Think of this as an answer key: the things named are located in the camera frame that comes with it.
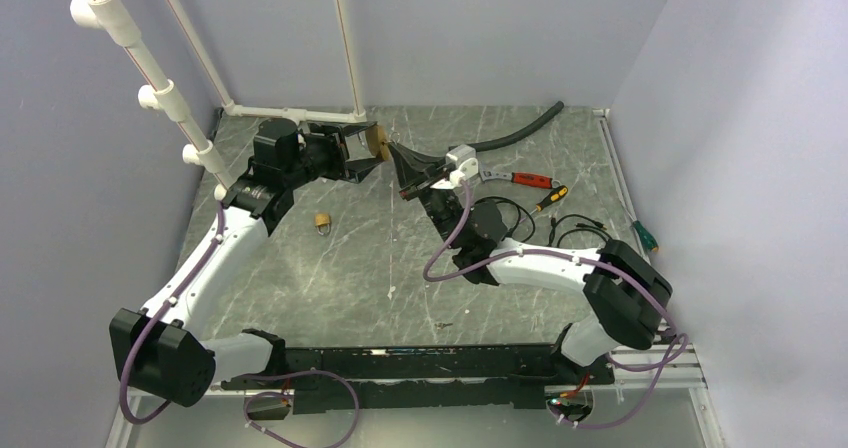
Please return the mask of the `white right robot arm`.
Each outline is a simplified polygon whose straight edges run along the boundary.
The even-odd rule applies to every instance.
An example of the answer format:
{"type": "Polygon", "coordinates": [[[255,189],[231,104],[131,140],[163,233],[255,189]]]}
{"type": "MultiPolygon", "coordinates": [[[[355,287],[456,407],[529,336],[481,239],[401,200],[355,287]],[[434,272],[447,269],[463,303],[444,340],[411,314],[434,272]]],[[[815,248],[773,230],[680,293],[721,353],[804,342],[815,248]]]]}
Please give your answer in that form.
{"type": "Polygon", "coordinates": [[[537,246],[513,239],[500,209],[473,199],[480,164],[475,150],[459,145],[443,157],[391,142],[400,194],[421,203],[442,238],[423,269],[428,282],[463,277],[473,284],[520,284],[584,296],[582,320],[563,329],[551,369],[574,383],[592,363],[620,347],[651,348],[673,289],[629,244],[612,239],[594,249],[537,246]]]}

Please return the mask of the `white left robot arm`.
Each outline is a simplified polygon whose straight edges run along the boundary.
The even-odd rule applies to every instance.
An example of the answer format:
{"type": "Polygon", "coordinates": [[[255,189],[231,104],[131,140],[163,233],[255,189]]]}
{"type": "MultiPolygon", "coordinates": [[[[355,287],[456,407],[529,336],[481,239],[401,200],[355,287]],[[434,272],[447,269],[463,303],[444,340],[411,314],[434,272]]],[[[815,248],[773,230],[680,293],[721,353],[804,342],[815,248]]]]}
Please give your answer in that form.
{"type": "Polygon", "coordinates": [[[287,374],[283,339],[257,329],[200,340],[219,296],[294,205],[296,190],[319,179],[359,183],[388,158],[375,122],[263,121],[245,171],[226,190],[215,219],[185,263],[138,310],[121,309],[109,335],[121,407],[135,388],[190,407],[213,384],[249,375],[272,388],[287,374]]]}

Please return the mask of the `large brass padlock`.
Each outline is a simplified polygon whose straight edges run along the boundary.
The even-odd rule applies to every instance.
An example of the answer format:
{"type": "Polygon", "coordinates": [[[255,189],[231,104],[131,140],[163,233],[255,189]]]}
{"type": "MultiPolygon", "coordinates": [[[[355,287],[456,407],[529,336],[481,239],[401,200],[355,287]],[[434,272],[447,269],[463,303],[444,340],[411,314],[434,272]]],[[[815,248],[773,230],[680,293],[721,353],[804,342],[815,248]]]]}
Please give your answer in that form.
{"type": "Polygon", "coordinates": [[[385,162],[390,159],[389,138],[379,124],[365,130],[365,143],[369,153],[378,161],[385,162]]]}

